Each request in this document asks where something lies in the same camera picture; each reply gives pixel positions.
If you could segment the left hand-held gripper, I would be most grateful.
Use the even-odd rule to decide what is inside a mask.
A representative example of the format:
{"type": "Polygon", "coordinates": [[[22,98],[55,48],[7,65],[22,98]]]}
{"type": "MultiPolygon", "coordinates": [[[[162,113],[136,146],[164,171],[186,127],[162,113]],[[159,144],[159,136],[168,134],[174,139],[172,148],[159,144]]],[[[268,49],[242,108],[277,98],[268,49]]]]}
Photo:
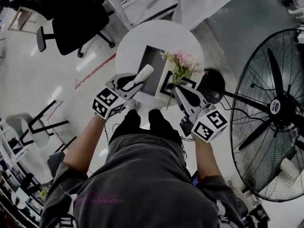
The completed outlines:
{"type": "Polygon", "coordinates": [[[128,101],[142,88],[143,84],[141,74],[116,74],[96,95],[92,109],[106,120],[120,113],[128,101]]]}

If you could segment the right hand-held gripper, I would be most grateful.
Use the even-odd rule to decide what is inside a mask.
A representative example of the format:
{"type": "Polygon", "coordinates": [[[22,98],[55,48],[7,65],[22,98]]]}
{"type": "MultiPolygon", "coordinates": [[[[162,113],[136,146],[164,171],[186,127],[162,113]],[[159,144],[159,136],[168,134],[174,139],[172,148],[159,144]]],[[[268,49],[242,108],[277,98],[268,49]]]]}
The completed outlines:
{"type": "Polygon", "coordinates": [[[192,133],[209,143],[227,127],[224,115],[199,91],[182,85],[174,88],[174,97],[185,114],[180,127],[186,137],[192,133]]]}

